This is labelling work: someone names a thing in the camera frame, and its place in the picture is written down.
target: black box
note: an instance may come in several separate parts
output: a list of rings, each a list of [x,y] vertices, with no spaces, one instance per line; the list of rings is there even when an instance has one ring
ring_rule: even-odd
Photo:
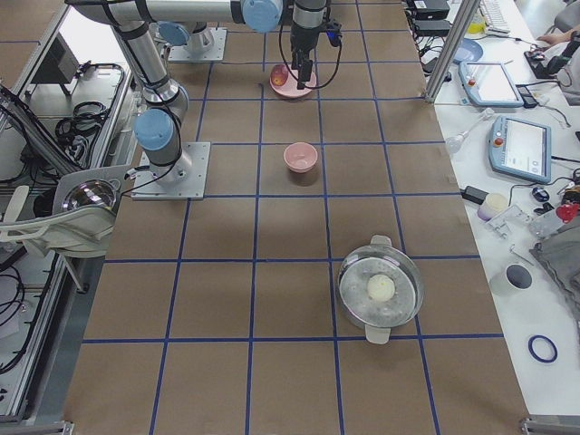
[[[447,20],[415,20],[417,36],[447,36],[451,24]]]
[[[416,20],[444,20],[450,12],[447,0],[407,0]]]

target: small pink bowl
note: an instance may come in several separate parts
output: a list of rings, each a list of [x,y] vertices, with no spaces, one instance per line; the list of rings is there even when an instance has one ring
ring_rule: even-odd
[[[288,145],[284,150],[284,162],[293,172],[302,174],[314,167],[318,160],[316,148],[306,142]]]

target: white ball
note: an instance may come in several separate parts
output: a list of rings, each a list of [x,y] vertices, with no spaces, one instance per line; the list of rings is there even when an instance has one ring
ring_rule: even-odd
[[[377,302],[387,302],[395,296],[395,283],[387,275],[375,275],[366,285],[369,297]]]

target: metal base plate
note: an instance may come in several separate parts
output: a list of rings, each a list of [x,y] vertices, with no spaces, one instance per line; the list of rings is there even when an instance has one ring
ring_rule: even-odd
[[[223,27],[209,29],[214,35],[214,45],[203,53],[193,54],[188,52],[184,47],[172,47],[169,53],[169,62],[174,63],[204,63],[224,60],[224,51],[226,50],[227,30]]]
[[[208,176],[209,164],[209,142],[183,142],[181,144],[183,152],[187,153],[193,162],[189,174],[181,181],[162,185],[152,182],[147,186],[138,188],[131,192],[131,197],[135,200],[162,201],[167,199],[203,199],[206,189],[206,178]],[[149,159],[143,152],[140,165],[149,165]],[[148,183],[153,180],[151,172],[144,170],[137,173],[135,186]]]

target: blue ring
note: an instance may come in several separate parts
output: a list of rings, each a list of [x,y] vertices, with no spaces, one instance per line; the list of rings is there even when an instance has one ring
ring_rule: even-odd
[[[552,352],[554,353],[554,355],[552,355],[552,358],[549,359],[542,358],[536,353],[536,351],[534,350],[534,342],[537,339],[544,340],[546,343],[550,345],[550,347],[552,347]],[[544,364],[553,363],[558,358],[558,349],[556,348],[556,345],[552,340],[547,338],[545,335],[533,335],[532,337],[530,337],[530,339],[527,341],[527,349],[529,350],[530,354],[534,357],[536,361],[540,361],[541,363]]]

